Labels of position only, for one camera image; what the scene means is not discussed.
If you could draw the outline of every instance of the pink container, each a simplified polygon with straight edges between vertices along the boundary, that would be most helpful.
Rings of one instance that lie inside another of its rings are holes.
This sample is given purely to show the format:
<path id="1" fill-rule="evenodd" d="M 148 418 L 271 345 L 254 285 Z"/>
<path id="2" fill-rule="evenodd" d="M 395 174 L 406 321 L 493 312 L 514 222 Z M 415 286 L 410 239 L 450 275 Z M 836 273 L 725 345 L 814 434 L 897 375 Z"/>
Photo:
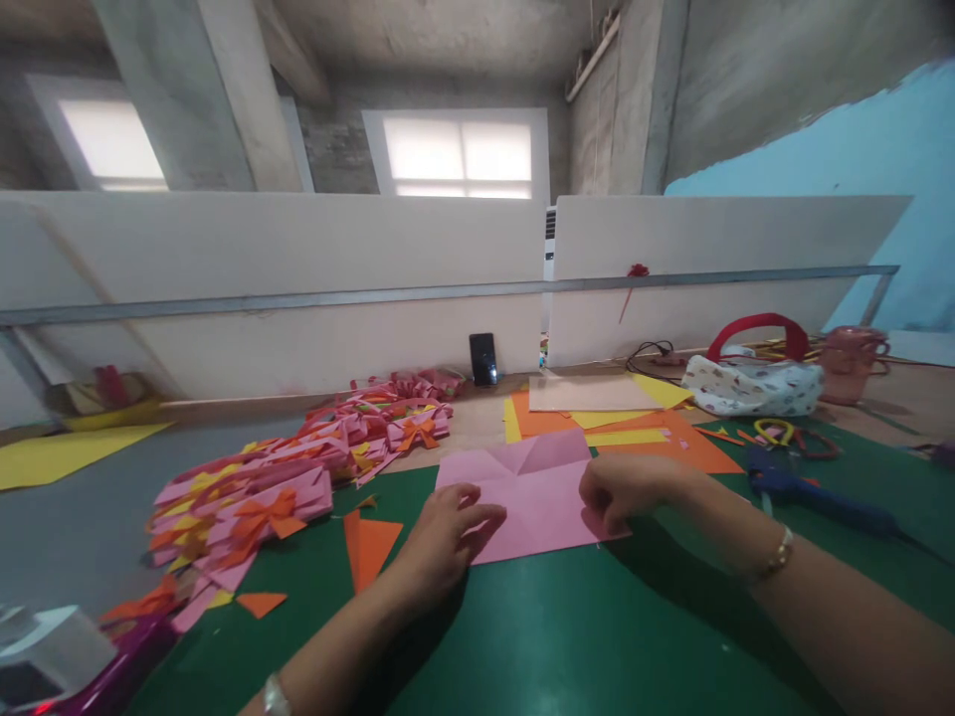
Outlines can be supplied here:
<path id="1" fill-rule="evenodd" d="M 885 334 L 875 328 L 840 326 L 826 336 L 819 364 L 826 372 L 820 400 L 836 405 L 855 405 L 865 390 L 872 364 L 888 353 Z"/>

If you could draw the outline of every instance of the power cord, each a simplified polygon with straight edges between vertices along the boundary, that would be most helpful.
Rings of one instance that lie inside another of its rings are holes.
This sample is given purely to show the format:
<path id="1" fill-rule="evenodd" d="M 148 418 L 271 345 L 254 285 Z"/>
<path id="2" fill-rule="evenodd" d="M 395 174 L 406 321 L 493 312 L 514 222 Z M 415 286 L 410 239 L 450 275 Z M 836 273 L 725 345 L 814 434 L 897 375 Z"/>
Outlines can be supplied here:
<path id="1" fill-rule="evenodd" d="M 674 352 L 673 344 L 670 343 L 669 341 L 645 341 L 644 343 L 640 344 L 640 347 L 637 350 L 635 350 L 633 353 L 630 354 L 629 358 L 627 358 L 627 370 L 629 370 L 631 373 L 640 373 L 640 375 L 645 375 L 648 378 L 656 378 L 657 380 L 667 381 L 668 383 L 672 383 L 673 385 L 679 385 L 678 378 L 670 378 L 668 376 L 660 375 L 658 373 L 651 373 L 650 371 L 646 371 L 643 368 L 641 368 L 639 365 L 637 365 L 635 358 L 637 358 L 641 353 L 643 353 L 645 350 L 649 350 L 650 348 L 656 348 L 657 350 L 660 351 L 662 364 L 682 365 L 683 363 L 685 363 L 685 361 L 683 361 L 682 359 L 678 359 L 678 362 L 673 362 L 672 358 L 669 358 L 669 359 L 667 358 L 667 356 L 669 356 L 671 353 Z"/>

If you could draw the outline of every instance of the gray floor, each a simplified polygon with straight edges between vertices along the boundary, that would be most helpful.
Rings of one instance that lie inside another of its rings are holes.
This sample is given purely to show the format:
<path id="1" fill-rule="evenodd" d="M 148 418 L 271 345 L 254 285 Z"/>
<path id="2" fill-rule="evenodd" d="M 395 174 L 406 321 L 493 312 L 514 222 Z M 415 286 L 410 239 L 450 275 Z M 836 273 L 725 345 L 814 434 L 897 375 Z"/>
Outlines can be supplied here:
<path id="1" fill-rule="evenodd" d="M 94 619 L 159 584 L 144 526 L 177 474 L 256 440 L 287 437 L 301 417 L 173 426 L 51 485 L 0 492 L 0 603 L 79 605 Z"/>

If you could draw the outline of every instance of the bag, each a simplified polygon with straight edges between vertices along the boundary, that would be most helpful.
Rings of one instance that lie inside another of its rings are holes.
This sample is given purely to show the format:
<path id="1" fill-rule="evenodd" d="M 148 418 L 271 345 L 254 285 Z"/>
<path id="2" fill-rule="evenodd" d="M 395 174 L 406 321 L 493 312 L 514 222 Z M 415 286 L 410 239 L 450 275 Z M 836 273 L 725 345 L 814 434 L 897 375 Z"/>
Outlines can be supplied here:
<path id="1" fill-rule="evenodd" d="M 726 341 L 749 328 L 786 328 L 786 360 L 747 364 L 745 356 L 723 356 Z M 693 356 L 682 385 L 696 404 L 718 416 L 809 415 L 823 392 L 823 369 L 803 363 L 809 337 L 798 323 L 778 313 L 760 313 L 733 321 L 723 328 L 706 356 Z"/>

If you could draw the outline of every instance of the window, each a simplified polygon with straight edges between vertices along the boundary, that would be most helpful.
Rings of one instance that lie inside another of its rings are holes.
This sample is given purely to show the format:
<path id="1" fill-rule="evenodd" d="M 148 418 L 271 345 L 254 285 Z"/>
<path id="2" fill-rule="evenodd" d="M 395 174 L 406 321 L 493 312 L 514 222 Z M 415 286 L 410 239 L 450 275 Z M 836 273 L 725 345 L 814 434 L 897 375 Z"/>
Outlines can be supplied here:
<path id="1" fill-rule="evenodd" d="M 363 115 L 382 194 L 549 202 L 545 109 Z"/>
<path id="2" fill-rule="evenodd" d="M 122 83 L 47 75 L 29 75 L 28 82 L 80 189 L 168 191 Z M 281 101 L 303 188 L 314 191 L 294 100 Z"/>

